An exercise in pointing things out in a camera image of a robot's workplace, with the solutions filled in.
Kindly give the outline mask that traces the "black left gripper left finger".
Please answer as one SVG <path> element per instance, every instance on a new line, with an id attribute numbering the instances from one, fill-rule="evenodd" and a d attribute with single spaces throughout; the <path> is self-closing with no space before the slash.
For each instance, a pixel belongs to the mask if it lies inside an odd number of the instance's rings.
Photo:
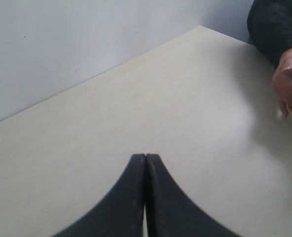
<path id="1" fill-rule="evenodd" d="M 57 237 L 142 237 L 146 157 L 131 156 L 111 190 Z"/>

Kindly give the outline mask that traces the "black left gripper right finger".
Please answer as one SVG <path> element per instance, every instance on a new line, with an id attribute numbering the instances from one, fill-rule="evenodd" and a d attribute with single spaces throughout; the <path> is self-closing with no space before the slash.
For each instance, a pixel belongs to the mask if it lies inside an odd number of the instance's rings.
<path id="1" fill-rule="evenodd" d="M 157 154 L 146 155 L 145 206 L 149 237 L 237 236 L 183 192 Z"/>

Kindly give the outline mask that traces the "black sleeved forearm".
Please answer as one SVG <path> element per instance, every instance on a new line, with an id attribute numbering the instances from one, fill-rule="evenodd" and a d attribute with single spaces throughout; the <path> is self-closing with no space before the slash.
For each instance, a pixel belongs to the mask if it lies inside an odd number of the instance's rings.
<path id="1" fill-rule="evenodd" d="M 247 18 L 252 44 L 277 68 L 292 49 L 292 0 L 255 0 Z"/>

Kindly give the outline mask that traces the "person's open bare hand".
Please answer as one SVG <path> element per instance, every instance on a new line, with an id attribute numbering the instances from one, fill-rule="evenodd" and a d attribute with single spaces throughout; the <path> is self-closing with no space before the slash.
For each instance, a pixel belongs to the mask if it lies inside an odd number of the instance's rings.
<path id="1" fill-rule="evenodd" d="M 292 49 L 280 57 L 279 65 L 272 78 L 272 87 L 279 96 L 279 108 L 284 117 L 289 115 L 292 105 Z"/>

